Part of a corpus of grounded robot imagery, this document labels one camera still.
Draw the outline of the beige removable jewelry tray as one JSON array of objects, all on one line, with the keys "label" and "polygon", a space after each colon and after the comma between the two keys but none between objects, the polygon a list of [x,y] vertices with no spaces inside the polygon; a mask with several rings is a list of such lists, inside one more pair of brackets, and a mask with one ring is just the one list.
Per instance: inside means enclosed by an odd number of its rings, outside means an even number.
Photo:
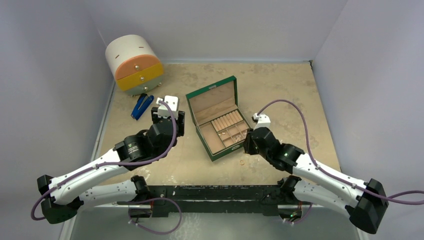
[{"label": "beige removable jewelry tray", "polygon": [[[250,128],[238,109],[213,119],[211,125],[220,143],[226,148],[241,144],[246,139],[247,130]],[[220,136],[221,132],[225,132],[226,135]]]}]

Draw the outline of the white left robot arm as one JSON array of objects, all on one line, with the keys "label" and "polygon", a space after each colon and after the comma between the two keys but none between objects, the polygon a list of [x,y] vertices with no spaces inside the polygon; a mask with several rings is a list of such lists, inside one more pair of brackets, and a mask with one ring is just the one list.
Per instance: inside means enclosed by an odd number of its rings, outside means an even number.
[{"label": "white left robot arm", "polygon": [[142,176],[110,185],[101,183],[165,158],[177,138],[184,135],[184,111],[177,111],[176,118],[160,117],[156,107],[151,113],[153,124],[149,129],[126,137],[93,162],[62,176],[40,176],[37,187],[41,197],[31,209],[31,218],[58,224],[99,205],[146,203],[150,192]]}]

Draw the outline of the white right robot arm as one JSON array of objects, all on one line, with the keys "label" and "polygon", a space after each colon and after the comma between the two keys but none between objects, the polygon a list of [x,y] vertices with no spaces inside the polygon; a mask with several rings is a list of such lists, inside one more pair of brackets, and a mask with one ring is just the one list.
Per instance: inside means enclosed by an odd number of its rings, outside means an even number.
[{"label": "white right robot arm", "polygon": [[243,144],[275,169],[287,172],[280,196],[288,204],[310,202],[344,215],[358,229],[376,234],[389,203],[381,182],[357,179],[316,161],[299,147],[280,143],[267,127],[249,128]]}]

